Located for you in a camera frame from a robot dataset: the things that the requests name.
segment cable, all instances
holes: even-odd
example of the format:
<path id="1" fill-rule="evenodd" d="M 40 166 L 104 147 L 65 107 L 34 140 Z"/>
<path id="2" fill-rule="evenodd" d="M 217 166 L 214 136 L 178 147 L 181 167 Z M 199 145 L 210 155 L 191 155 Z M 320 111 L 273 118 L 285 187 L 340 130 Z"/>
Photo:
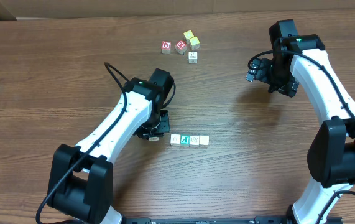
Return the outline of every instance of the cable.
<path id="1" fill-rule="evenodd" d="M 326 70 L 326 68 L 323 66 L 323 65 L 320 65 L 317 61 L 313 60 L 312 58 L 306 56 L 306 55 L 303 55 L 301 53 L 297 53 L 297 52 L 293 52 L 293 51 L 290 51 L 290 50 L 268 50 L 268 51 L 265 51 L 265 52 L 262 52 L 262 53 L 259 53 L 257 55 L 255 55 L 253 58 L 250 59 L 250 61 L 247 63 L 247 66 L 250 70 L 260 70 L 260 69 L 263 69 L 262 67 L 259 67 L 259 68 L 252 68 L 251 67 L 251 64 L 252 62 L 257 59 L 258 57 L 260 56 L 263 56 L 263 55 L 266 55 L 266 54 L 271 54 L 271 53 L 277 53 L 277 54 L 291 54 L 291 55 L 297 55 L 299 57 L 302 57 L 302 58 L 305 58 L 307 59 L 308 61 L 310 61 L 311 63 L 315 64 L 320 70 L 322 70 L 325 75 L 328 77 L 329 81 L 331 82 L 336 94 L 338 95 L 338 98 L 340 100 L 340 102 L 342 103 L 343 105 L 343 108 L 347 111 L 347 114 L 354 120 L 355 122 L 355 115 L 353 114 L 353 112 L 351 112 L 351 110 L 349 109 L 349 105 L 348 103 L 346 103 L 346 101 L 344 100 L 343 96 L 341 95 L 340 93 L 340 90 L 337 86 L 337 84 L 334 82 L 331 74 Z"/>
<path id="2" fill-rule="evenodd" d="M 165 107 L 167 107 L 169 105 L 170 102 L 172 102 L 173 97 L 175 96 L 175 92 L 176 92 L 176 83 L 173 83 L 173 94 L 170 97 L 170 99 L 164 104 L 162 105 L 162 109 L 164 109 Z"/>
<path id="3" fill-rule="evenodd" d="M 321 213 L 318 215 L 318 218 L 317 218 L 315 224 L 320 224 L 322 217 L 324 216 L 325 212 L 329 209 L 329 207 L 333 203 L 334 199 L 336 197 L 340 198 L 341 194 L 355 195 L 355 192 L 350 191 L 350 190 L 339 190 L 339 191 L 335 192 L 334 195 L 328 200 L 328 203 L 324 206 L 324 208 L 322 209 Z"/>
<path id="4" fill-rule="evenodd" d="M 51 198 L 51 196 L 56 192 L 56 190 L 59 188 L 59 186 L 67 179 L 67 177 L 73 172 L 74 168 L 77 167 L 78 165 L 80 165 L 80 163 L 85 159 L 85 157 L 88 156 L 89 153 L 101 142 L 101 140 L 103 140 L 104 137 L 113 129 L 113 127 L 115 127 L 115 125 L 122 118 L 124 112 L 126 111 L 126 107 L 127 107 L 126 92 L 125 92 L 123 86 L 121 85 L 121 82 L 118 80 L 118 78 L 116 78 L 114 73 L 109 68 L 111 67 L 113 70 L 118 72 L 118 74 L 120 74 L 126 81 L 129 82 L 129 80 L 120 71 L 118 71 L 116 68 L 114 68 L 109 63 L 107 63 L 107 62 L 104 63 L 104 66 L 107 68 L 109 74 L 111 74 L 111 76 L 114 78 L 116 84 L 118 84 L 118 86 L 120 87 L 120 89 L 122 91 L 123 98 L 124 98 L 124 104 L 123 104 L 123 108 L 121 110 L 121 113 L 118 115 L 118 117 L 112 123 L 112 125 L 110 125 L 110 127 L 107 130 L 105 130 L 105 132 L 93 143 L 93 145 L 90 146 L 90 148 L 66 171 L 64 176 L 57 182 L 57 184 L 54 185 L 53 189 L 43 199 L 42 203 L 39 205 L 38 210 L 36 211 L 35 220 L 36 220 L 37 224 L 45 224 L 40 221 L 40 214 L 42 213 L 43 208 L 45 207 L 46 203 Z M 50 224 L 64 224 L 64 223 L 76 223 L 76 222 L 77 222 L 76 220 L 65 220 L 65 221 L 55 222 L 55 223 L 50 223 Z"/>

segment yellow cube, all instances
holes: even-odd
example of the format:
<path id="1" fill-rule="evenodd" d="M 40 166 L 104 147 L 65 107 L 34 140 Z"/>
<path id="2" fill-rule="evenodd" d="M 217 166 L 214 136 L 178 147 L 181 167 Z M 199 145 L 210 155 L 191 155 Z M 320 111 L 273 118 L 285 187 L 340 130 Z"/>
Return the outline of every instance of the yellow cube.
<path id="1" fill-rule="evenodd" d="M 190 47 L 192 50 L 200 48 L 200 40 L 197 37 L 193 37 L 190 40 Z"/>
<path id="2" fill-rule="evenodd" d="M 188 40 L 193 38 L 194 34 L 192 33 L 192 31 L 187 31 L 184 33 L 184 38 L 185 38 L 185 42 L 188 43 Z"/>

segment wood grain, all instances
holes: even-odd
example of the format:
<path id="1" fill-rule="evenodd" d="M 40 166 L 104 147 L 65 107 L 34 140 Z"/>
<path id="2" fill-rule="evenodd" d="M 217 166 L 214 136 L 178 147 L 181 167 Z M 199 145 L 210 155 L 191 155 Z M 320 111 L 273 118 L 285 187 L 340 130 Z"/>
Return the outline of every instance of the wood grain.
<path id="1" fill-rule="evenodd" d="M 171 147 L 133 137 L 114 166 L 114 206 L 127 217 L 244 218 L 284 214 L 310 174 L 307 150 L 318 130 L 302 88 L 294 98 L 244 80 L 247 61 L 269 50 L 268 28 L 295 19 L 318 34 L 355 99 L 355 10 L 0 22 L 0 223 L 33 223 L 52 156 L 86 137 L 119 99 L 105 70 L 128 78 L 169 71 L 173 133 L 206 134 L 210 147 Z M 160 53 L 193 30 L 198 64 Z M 332 211 L 355 223 L 355 197 Z M 65 218 L 46 208 L 45 222 Z"/>

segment robotic arm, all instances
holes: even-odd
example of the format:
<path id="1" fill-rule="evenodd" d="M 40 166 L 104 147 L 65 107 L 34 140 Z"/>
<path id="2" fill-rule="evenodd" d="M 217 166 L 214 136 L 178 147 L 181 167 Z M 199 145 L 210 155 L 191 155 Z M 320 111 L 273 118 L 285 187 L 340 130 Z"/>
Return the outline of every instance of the robotic arm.
<path id="1" fill-rule="evenodd" d="M 111 206 L 112 168 L 116 158 L 134 134 L 153 140 L 169 132 L 168 113 L 161 110 L 174 85 L 169 72 L 156 69 L 149 81 L 133 78 L 124 86 L 127 107 L 121 119 L 76 168 L 89 173 L 88 180 L 70 174 L 47 205 L 87 223 L 120 224 L 122 215 Z M 124 97 L 105 120 L 75 147 L 62 144 L 53 157 L 48 193 L 67 170 L 96 142 L 121 114 Z"/>
<path id="2" fill-rule="evenodd" d="M 270 93 L 278 91 L 290 97 L 295 96 L 301 83 L 316 111 L 321 128 L 308 151 L 310 182 L 287 212 L 293 223 L 314 224 L 335 192 L 349 190 L 355 184 L 355 141 L 345 143 L 346 135 L 355 139 L 355 123 L 324 71 L 299 55 L 282 52 L 301 53 L 323 65 L 354 115 L 355 102 L 334 73 L 317 35 L 299 36 L 293 20 L 278 21 L 269 34 L 274 58 L 255 59 L 251 63 L 255 69 L 249 69 L 246 80 L 260 80 L 270 85 Z M 333 200 L 320 223 L 327 222 L 326 217 L 338 199 Z"/>

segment wooden table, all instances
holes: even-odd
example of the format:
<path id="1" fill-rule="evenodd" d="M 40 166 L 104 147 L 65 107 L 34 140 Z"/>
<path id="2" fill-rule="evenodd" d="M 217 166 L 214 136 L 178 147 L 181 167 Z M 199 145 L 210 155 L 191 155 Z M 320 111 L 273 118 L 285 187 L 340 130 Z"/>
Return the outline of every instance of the wooden table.
<path id="1" fill-rule="evenodd" d="M 0 22 L 0 223 L 33 223 L 53 153 L 75 145 L 112 110 L 120 90 L 104 68 L 128 78 L 169 71 L 177 92 L 172 133 L 210 136 L 207 149 L 133 137 L 114 166 L 114 207 L 128 217 L 244 218 L 284 214 L 310 178 L 307 150 L 318 130 L 302 87 L 288 98 L 245 81 L 247 61 L 270 49 L 268 28 L 295 19 L 318 34 L 355 99 L 355 10 Z M 198 64 L 160 53 L 192 30 Z M 355 223 L 355 197 L 332 211 Z M 65 218 L 46 208 L 45 222 Z"/>

